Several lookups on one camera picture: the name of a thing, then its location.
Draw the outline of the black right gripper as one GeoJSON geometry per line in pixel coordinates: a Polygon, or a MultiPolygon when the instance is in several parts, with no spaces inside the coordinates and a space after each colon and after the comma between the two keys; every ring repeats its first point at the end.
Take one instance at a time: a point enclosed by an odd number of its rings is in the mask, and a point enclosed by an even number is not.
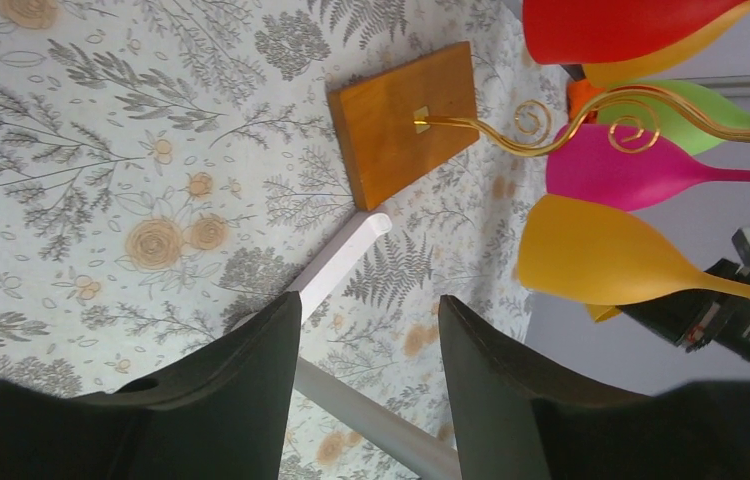
{"type": "Polygon", "coordinates": [[[711,343],[750,363],[750,299],[684,290],[619,310],[668,343],[691,353],[711,343]]]}

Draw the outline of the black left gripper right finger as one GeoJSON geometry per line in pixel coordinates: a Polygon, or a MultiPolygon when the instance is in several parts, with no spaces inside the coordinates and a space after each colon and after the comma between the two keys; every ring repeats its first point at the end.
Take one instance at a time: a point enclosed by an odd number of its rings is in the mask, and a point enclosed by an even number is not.
{"type": "Polygon", "coordinates": [[[440,345],[466,479],[750,479],[750,381],[656,396],[566,368],[452,295],[440,345]]]}

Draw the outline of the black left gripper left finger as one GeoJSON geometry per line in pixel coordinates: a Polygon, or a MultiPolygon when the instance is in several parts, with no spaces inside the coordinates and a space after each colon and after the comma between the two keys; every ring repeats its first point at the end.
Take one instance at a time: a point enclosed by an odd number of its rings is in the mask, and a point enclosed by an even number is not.
{"type": "Polygon", "coordinates": [[[0,380],[0,479],[277,478],[301,313],[286,292],[111,394],[59,398],[0,380]]]}

